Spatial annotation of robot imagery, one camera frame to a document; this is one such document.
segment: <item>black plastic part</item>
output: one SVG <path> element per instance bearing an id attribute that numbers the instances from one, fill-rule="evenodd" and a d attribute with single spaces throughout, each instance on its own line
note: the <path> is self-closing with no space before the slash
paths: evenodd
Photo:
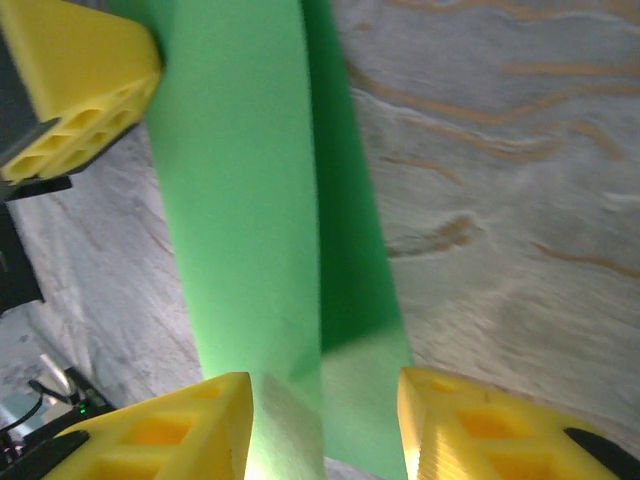
<path id="1" fill-rule="evenodd" d="M 89 438 L 84 430 L 50 438 L 0 472 L 0 480 L 41 480 Z"/>
<path id="2" fill-rule="evenodd" d="M 0 205 L 0 314 L 33 300 L 43 300 L 33 266 L 5 204 Z"/>
<path id="3" fill-rule="evenodd" d="M 27 87 L 0 32 L 0 166 L 24 150 L 58 119 L 41 122 L 31 105 Z"/>
<path id="4" fill-rule="evenodd" d="M 5 202 L 20 200 L 22 198 L 36 197 L 38 195 L 46 195 L 47 193 L 61 192 L 72 187 L 69 177 L 57 177 L 51 180 L 43 180 L 41 182 L 25 184 L 19 186 L 9 195 Z"/>
<path id="5" fill-rule="evenodd" d="M 640 461 L 617 443 L 580 428 L 564 433 L 620 480 L 640 480 Z"/>
<path id="6" fill-rule="evenodd" d="M 76 423 L 88 420 L 105 413 L 113 412 L 116 408 L 107 398 L 75 367 L 64 371 L 67 378 L 82 392 L 85 399 L 70 411 L 52 420 L 39 429 L 24 437 L 25 448 L 28 450 L 41 442 L 54 437 L 63 430 Z"/>

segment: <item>green foam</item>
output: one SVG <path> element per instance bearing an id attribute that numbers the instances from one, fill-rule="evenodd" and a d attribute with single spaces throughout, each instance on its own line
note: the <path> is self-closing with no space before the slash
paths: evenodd
<path id="1" fill-rule="evenodd" d="M 252 375 L 247 478 L 404 478 L 410 357 L 328 4 L 109 4 L 166 58 L 147 124 L 204 374 Z"/>

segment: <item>wooden surface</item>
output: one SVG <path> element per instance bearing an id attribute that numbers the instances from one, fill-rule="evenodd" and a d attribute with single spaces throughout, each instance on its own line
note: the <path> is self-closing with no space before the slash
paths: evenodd
<path id="1" fill-rule="evenodd" d="M 539 3 L 335 9 L 416 363 L 633 444 L 640 6 Z M 138 129 L 71 191 L 15 205 L 48 302 L 11 318 L 122 403 L 200 379 L 146 142 Z"/>

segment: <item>yellow foam piece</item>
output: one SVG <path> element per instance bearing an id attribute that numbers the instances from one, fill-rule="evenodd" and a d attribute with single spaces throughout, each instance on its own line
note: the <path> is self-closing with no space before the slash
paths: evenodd
<path id="1" fill-rule="evenodd" d="M 241 480 L 253 401 L 246 373 L 230 373 L 78 423 L 91 438 L 46 480 Z"/>
<path id="2" fill-rule="evenodd" d="M 398 418 L 410 480 L 614 480 L 563 430 L 571 415 L 433 370 L 405 368 Z"/>
<path id="3" fill-rule="evenodd" d="M 60 119 L 5 180 L 62 175 L 140 121 L 161 74 L 146 28 L 62 0 L 0 0 L 0 27 L 39 121 Z"/>

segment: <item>wire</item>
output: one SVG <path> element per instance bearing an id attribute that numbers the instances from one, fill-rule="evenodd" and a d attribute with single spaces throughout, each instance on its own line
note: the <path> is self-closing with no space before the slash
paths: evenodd
<path id="1" fill-rule="evenodd" d="M 71 399 L 62 395 L 61 393 L 56 392 L 55 390 L 51 390 L 50 388 L 44 386 L 38 380 L 29 380 L 29 386 L 39 393 L 40 395 L 47 395 L 51 398 L 55 398 L 59 402 L 66 403 L 67 405 L 71 405 Z"/>
<path id="2" fill-rule="evenodd" d="M 13 430 L 16 427 L 19 427 L 24 422 L 26 422 L 31 417 L 33 417 L 38 412 L 38 410 L 40 410 L 40 407 L 42 407 L 42 400 L 43 400 L 43 395 L 40 395 L 40 397 L 38 397 L 38 401 L 31 408 L 31 410 L 29 410 L 27 413 L 25 413 L 22 417 L 20 417 L 15 422 L 7 425 L 6 427 L 0 428 L 0 433 L 9 433 L 10 430 Z"/>

